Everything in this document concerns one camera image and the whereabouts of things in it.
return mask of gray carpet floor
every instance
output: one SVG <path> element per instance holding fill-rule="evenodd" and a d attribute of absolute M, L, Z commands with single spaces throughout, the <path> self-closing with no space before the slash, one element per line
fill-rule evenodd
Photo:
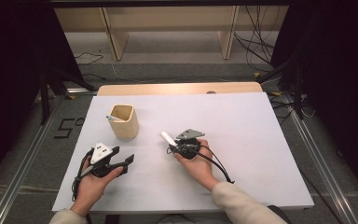
<path fill-rule="evenodd" d="M 255 70 L 245 63 L 105 63 L 79 65 L 85 80 L 100 87 L 107 84 L 140 84 L 140 83 L 171 83 L 171 82 L 216 82 L 216 81 L 254 81 Z M 269 69 L 265 64 L 257 67 Z M 277 82 L 272 81 L 263 85 L 264 91 L 276 91 Z M 68 88 L 78 88 L 73 83 L 66 83 Z M 48 223 L 54 213 L 51 207 L 54 204 L 58 189 L 61 186 L 66 168 L 75 149 L 81 125 L 76 120 L 85 118 L 89 109 L 92 95 L 76 94 L 73 98 L 65 99 L 58 107 L 55 117 L 48 129 L 46 138 L 39 149 L 14 203 L 10 207 L 4 223 Z M 312 108 L 304 108 L 311 114 Z M 338 214 L 326 186 L 312 161 L 306 146 L 301 139 L 296 125 L 288 115 L 289 110 L 281 107 L 275 110 L 277 120 L 282 123 L 282 131 L 292 150 L 298 167 L 304 172 L 311 183 L 322 193 L 323 198 Z M 60 131 L 62 127 L 70 128 L 67 132 Z M 32 144 L 40 128 L 41 103 L 36 98 L 34 106 L 28 114 L 27 122 L 23 125 L 15 146 L 7 153 L 0 165 L 0 199 L 12 181 L 21 165 L 29 146 Z M 311 118 L 305 117 L 305 122 L 317 143 L 323 156 L 351 203 L 353 213 L 358 218 L 358 181 L 351 172 L 345 160 L 339 156 L 339 149 L 332 141 L 317 113 Z M 338 223 L 327 208 L 315 189 L 305 180 L 315 206 L 306 210 L 284 211 L 293 223 Z M 94 223 L 104 223 L 104 215 L 92 214 Z M 158 220 L 160 217 L 131 217 L 124 216 L 123 223 L 132 220 Z"/>

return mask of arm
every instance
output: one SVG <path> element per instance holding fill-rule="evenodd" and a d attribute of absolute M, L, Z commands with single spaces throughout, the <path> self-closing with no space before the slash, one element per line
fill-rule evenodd
<path fill-rule="evenodd" d="M 208 142 L 199 139 L 200 153 L 212 158 L 213 154 L 206 147 Z M 175 153 L 175 158 L 182 163 L 188 173 L 203 187 L 212 193 L 213 202 L 223 209 L 233 223 L 285 223 L 266 206 L 251 198 L 236 185 L 219 182 L 212 172 L 212 164 L 200 156 L 192 160 Z"/>
<path fill-rule="evenodd" d="M 89 167 L 90 158 L 91 156 L 84 162 L 83 170 Z M 61 210 L 53 217 L 50 223 L 87 223 L 85 217 L 91 207 L 101 199 L 106 186 L 118 177 L 122 171 L 123 167 L 118 167 L 102 178 L 92 174 L 84 176 L 80 181 L 77 198 L 71 209 Z"/>

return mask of white tabletop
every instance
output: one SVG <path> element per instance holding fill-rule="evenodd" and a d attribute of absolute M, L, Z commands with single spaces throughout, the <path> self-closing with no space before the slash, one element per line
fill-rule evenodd
<path fill-rule="evenodd" d="M 106 119 L 113 105 L 133 105 L 139 120 L 132 140 L 116 139 Z M 171 137 L 193 129 L 205 133 L 211 150 L 235 184 L 259 202 L 280 208 L 313 206 L 281 127 L 264 92 L 95 96 L 62 181 L 53 211 L 72 205 L 72 182 L 81 159 L 96 143 L 120 146 L 111 163 L 135 154 L 129 172 L 115 179 L 91 211 L 106 214 L 188 213 L 218 210 L 209 191 L 198 185 L 167 154 Z M 222 181 L 216 167 L 213 173 Z"/>

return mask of human hand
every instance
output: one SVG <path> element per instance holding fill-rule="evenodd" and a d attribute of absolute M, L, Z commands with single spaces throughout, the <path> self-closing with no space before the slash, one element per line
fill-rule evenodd
<path fill-rule="evenodd" d="M 83 165 L 83 171 L 90 166 L 91 156 L 88 156 Z M 77 191 L 77 198 L 71 207 L 71 210 L 78 215 L 85 217 L 90 211 L 91 207 L 98 202 L 103 196 L 103 191 L 106 186 L 123 171 L 120 166 L 112 170 L 104 177 L 97 177 L 92 174 L 85 175 L 79 184 Z"/>
<path fill-rule="evenodd" d="M 213 154 L 209 149 L 207 149 L 209 148 L 208 141 L 204 139 L 198 140 L 200 142 L 200 153 L 212 159 Z M 191 160 L 184 158 L 179 153 L 175 153 L 174 156 L 186 168 L 188 173 L 208 191 L 211 191 L 212 188 L 219 182 L 213 176 L 212 164 L 210 161 L 207 161 L 199 155 Z"/>

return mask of sleeve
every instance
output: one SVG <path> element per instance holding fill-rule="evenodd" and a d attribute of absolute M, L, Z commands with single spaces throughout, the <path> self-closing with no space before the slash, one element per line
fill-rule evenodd
<path fill-rule="evenodd" d="M 69 209 L 63 209 L 56 213 L 51 219 L 50 224 L 87 224 L 87 220 L 84 217 L 74 213 Z"/>
<path fill-rule="evenodd" d="M 234 224 L 286 223 L 234 184 L 217 183 L 212 189 L 212 198 Z"/>

